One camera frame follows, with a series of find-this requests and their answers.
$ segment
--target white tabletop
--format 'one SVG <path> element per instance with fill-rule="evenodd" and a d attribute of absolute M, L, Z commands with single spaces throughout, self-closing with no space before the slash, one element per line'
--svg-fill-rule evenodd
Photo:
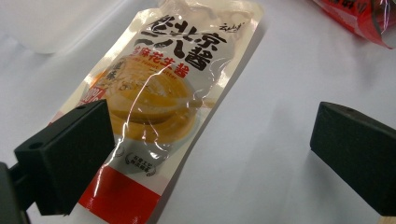
<path fill-rule="evenodd" d="M 318 104 L 346 105 L 396 128 L 396 51 L 369 43 L 310 0 L 261 0 L 245 68 L 166 191 L 151 222 L 373 224 L 376 213 L 310 151 Z M 152 2 L 124 2 L 71 49 L 36 54 L 0 31 L 0 161 L 46 127 Z M 86 214 L 33 223 L 87 223 Z"/>

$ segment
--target sauce packet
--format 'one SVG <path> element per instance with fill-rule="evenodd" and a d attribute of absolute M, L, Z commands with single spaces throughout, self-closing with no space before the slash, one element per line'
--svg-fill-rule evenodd
<path fill-rule="evenodd" d="M 231 0 L 167 0 L 135 16 L 55 117 L 107 100 L 116 145 L 83 207 L 110 223 L 149 219 L 261 17 Z"/>
<path fill-rule="evenodd" d="M 396 47 L 395 0 L 314 0 L 350 32 L 383 47 Z"/>

